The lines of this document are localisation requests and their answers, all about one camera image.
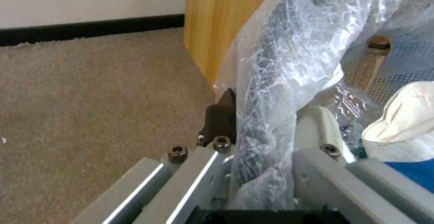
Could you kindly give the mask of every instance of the metal bar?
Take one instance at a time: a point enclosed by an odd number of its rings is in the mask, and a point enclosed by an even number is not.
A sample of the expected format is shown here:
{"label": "metal bar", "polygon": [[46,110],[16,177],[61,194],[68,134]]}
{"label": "metal bar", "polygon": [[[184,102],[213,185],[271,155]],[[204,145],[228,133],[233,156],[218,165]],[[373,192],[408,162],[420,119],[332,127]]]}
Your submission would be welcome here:
{"label": "metal bar", "polygon": [[208,208],[223,179],[225,156],[197,147],[134,221],[185,223],[196,206]]}
{"label": "metal bar", "polygon": [[392,167],[368,159],[346,168],[417,223],[434,223],[434,195]]}
{"label": "metal bar", "polygon": [[171,175],[160,162],[143,158],[72,223],[131,223]]}
{"label": "metal bar", "polygon": [[293,156],[295,195],[313,209],[336,207],[353,224],[414,223],[318,148]]}

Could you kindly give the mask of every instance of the clear plastic wrap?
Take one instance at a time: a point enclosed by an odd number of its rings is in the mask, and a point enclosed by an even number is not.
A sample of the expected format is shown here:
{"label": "clear plastic wrap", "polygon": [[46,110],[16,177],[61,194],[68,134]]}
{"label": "clear plastic wrap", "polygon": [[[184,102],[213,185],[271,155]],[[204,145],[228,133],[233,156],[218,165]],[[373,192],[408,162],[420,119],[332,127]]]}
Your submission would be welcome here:
{"label": "clear plastic wrap", "polygon": [[[377,32],[392,40],[392,51],[367,91],[367,95],[379,105],[386,104],[397,90],[408,83],[434,80],[433,3],[434,0],[403,0]],[[357,57],[366,52],[365,46],[364,43],[353,43],[341,61],[349,79],[355,75],[359,62]]]}
{"label": "clear plastic wrap", "polygon": [[338,121],[342,140],[356,159],[367,158],[361,133],[381,117],[381,110],[359,90],[343,80],[316,94],[309,105],[320,105],[330,110]]}
{"label": "clear plastic wrap", "polygon": [[292,207],[296,112],[352,42],[375,33],[401,1],[265,0],[245,23],[215,84],[217,94],[237,94],[230,207]]}

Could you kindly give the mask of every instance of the beige carpet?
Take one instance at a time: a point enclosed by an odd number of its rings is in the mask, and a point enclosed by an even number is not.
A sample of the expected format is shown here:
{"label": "beige carpet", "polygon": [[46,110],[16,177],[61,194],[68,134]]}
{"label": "beige carpet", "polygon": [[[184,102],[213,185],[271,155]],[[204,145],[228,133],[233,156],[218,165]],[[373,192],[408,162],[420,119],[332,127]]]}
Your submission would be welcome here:
{"label": "beige carpet", "polygon": [[0,47],[1,223],[67,223],[142,157],[195,146],[214,96],[182,35]]}

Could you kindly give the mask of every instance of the wooden furniture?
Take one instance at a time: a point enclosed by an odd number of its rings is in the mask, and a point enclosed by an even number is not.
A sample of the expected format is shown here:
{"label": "wooden furniture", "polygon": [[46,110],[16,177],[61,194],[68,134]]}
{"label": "wooden furniture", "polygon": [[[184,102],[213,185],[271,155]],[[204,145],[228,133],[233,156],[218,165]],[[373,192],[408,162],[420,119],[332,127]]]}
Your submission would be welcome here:
{"label": "wooden furniture", "polygon": [[186,0],[184,44],[210,85],[224,54],[263,0]]}

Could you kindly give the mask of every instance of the screw hole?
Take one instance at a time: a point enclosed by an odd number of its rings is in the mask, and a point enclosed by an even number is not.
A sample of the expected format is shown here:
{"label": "screw hole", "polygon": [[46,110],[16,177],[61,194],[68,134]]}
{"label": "screw hole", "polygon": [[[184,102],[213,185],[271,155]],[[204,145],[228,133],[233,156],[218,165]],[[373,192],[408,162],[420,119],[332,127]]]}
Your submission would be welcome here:
{"label": "screw hole", "polygon": [[218,138],[217,142],[219,142],[219,143],[226,143],[226,138],[224,138],[224,137]]}
{"label": "screw hole", "polygon": [[181,146],[175,146],[172,148],[172,151],[175,153],[179,153],[182,151],[182,147]]}
{"label": "screw hole", "polygon": [[336,152],[336,148],[334,147],[326,146],[325,149],[333,153]]}

